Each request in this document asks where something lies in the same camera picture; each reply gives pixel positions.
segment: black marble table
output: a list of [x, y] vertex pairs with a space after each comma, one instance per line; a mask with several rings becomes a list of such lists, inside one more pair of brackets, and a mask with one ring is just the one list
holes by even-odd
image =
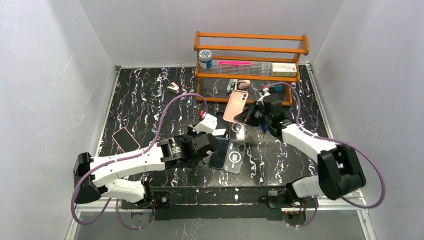
[[[112, 134], [124, 127], [129, 130], [142, 148], [147, 147], [156, 133], [159, 119], [166, 104], [176, 96], [175, 93], [167, 91], [166, 87], [175, 82], [180, 86], [179, 94], [195, 93], [197, 79], [194, 74], [195, 69], [193, 67], [121, 69], [98, 155], [110, 156], [122, 153], [113, 141]], [[321, 111], [304, 65], [300, 66], [300, 74], [300, 82], [293, 84], [293, 86], [295, 86], [301, 98], [301, 123], [310, 131], [321, 136], [327, 136]], [[269, 83], [271, 82], [255, 81], [250, 91], [257, 92], [262, 86]], [[218, 89], [218, 92], [227, 88], [226, 81], [223, 80], [217, 80], [210, 84], [212, 92], [214, 91], [213, 88]], [[208, 112], [212, 114], [217, 111], [223, 112], [225, 107], [225, 103], [210, 102]], [[186, 97], [175, 103], [170, 109], [171, 113], [165, 116], [160, 138], [183, 134], [188, 125], [197, 120], [203, 108], [204, 104], [196, 102], [193, 97]], [[293, 116], [297, 112], [295, 99], [290, 112]], [[229, 192], [233, 195], [240, 190], [246, 193], [245, 199], [243, 199], [243, 196], [239, 196], [238, 203], [243, 203], [243, 201], [254, 203], [259, 192], [284, 186], [300, 177], [316, 174], [316, 165], [311, 159], [269, 133], [264, 134], [260, 127], [247, 126], [245, 135], [246, 150], [241, 173], [238, 175], [209, 168], [207, 165], [199, 163], [195, 168], [144, 172], [129, 176], [129, 180], [149, 181], [155, 191], [165, 189], [172, 192], [173, 203], [222, 203], [225, 202], [225, 197], [215, 200], [213, 197], [203, 197], [202, 201], [197, 197], [201, 194], [199, 189], [202, 189], [206, 194], [213, 193], [216, 196], [214, 191], [222, 192], [225, 188], [229, 188]], [[249, 195], [248, 193], [251, 192], [256, 193], [256, 195]]]

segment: box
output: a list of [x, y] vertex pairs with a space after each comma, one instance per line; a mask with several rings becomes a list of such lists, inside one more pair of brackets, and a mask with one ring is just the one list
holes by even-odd
[[271, 76], [275, 77], [296, 77], [298, 70], [296, 63], [275, 62], [272, 64]]

